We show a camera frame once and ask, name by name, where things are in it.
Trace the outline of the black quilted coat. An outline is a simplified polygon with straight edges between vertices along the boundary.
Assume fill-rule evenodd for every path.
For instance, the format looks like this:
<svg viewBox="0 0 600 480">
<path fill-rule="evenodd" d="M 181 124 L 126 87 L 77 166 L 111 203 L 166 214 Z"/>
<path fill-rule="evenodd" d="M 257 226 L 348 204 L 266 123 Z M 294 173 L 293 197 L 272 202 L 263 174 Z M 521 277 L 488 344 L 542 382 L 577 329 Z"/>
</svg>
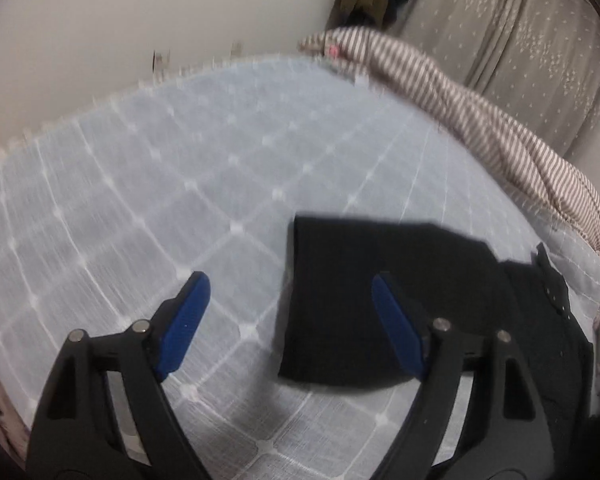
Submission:
<svg viewBox="0 0 600 480">
<path fill-rule="evenodd" d="M 339 388 L 384 388 L 422 374 L 413 310 L 469 335 L 509 332 L 538 389 L 554 453 L 584 416 L 592 348 L 544 247 L 531 261 L 433 224 L 299 216 L 279 374 Z"/>
</svg>

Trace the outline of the light grey checked bedsheet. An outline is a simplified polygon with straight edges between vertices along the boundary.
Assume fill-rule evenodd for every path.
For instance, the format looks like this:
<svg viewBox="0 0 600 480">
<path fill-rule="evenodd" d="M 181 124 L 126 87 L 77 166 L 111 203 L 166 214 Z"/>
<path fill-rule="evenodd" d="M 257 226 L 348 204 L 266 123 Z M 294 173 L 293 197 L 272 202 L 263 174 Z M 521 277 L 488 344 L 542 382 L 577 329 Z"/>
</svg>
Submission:
<svg viewBox="0 0 600 480">
<path fill-rule="evenodd" d="M 22 420 L 70 330 L 124 330 L 201 270 L 212 299 L 166 394 L 210 474 L 368 478 L 417 386 L 277 379 L 298 212 L 432 221 L 502 260 L 545 244 L 592 332 L 600 256 L 577 233 L 513 202 L 418 107 L 266 58 L 106 100 L 0 160 L 0 379 Z"/>
</svg>

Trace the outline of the striped beige duvet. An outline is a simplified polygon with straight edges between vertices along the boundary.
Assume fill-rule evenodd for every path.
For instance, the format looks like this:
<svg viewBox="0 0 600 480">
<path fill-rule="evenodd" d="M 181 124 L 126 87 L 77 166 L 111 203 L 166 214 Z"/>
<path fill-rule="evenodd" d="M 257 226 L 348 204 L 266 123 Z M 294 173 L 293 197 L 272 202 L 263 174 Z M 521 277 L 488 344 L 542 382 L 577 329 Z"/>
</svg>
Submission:
<svg viewBox="0 0 600 480">
<path fill-rule="evenodd" d="M 307 36 L 299 50 L 420 107 L 494 178 L 565 221 L 600 255 L 600 194 L 593 183 L 515 118 L 446 76 L 428 55 L 361 26 Z"/>
</svg>

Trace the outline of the beige dotted curtain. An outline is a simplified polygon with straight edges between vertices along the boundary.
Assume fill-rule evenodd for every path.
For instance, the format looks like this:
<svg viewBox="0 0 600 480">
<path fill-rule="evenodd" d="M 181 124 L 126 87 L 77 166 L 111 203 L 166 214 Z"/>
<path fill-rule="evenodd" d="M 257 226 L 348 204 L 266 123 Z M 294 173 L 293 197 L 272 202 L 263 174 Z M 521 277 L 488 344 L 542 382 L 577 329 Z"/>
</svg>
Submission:
<svg viewBox="0 0 600 480">
<path fill-rule="evenodd" d="M 391 32 L 570 162 L 600 135 L 590 0 L 408 0 Z"/>
</svg>

